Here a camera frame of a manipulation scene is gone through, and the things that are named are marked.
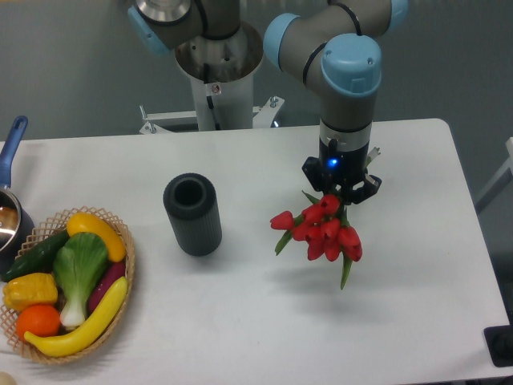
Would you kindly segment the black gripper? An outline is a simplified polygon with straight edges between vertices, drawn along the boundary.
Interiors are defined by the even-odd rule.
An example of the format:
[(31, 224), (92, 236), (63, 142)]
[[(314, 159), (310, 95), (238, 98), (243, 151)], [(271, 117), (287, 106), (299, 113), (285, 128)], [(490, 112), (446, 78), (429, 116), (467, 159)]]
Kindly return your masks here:
[(319, 139), (319, 156), (309, 156), (301, 169), (316, 192), (326, 195), (337, 186), (344, 205), (358, 205), (376, 195), (382, 185), (381, 178), (366, 174), (368, 150), (369, 142), (346, 149), (334, 138)]

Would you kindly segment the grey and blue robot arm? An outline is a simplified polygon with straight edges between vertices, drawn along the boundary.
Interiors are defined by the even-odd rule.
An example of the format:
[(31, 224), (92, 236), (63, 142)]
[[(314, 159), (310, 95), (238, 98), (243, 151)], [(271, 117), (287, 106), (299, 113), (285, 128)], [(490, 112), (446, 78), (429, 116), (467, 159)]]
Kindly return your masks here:
[(358, 204), (381, 185), (368, 173), (382, 80), (377, 37), (405, 18), (405, 1), (331, 1), (320, 13), (275, 17), (263, 34), (238, 1), (135, 1), (128, 17), (147, 47), (174, 54), (192, 85), (202, 131), (253, 126), (253, 76), (263, 60), (321, 101), (319, 154), (303, 165), (313, 189)]

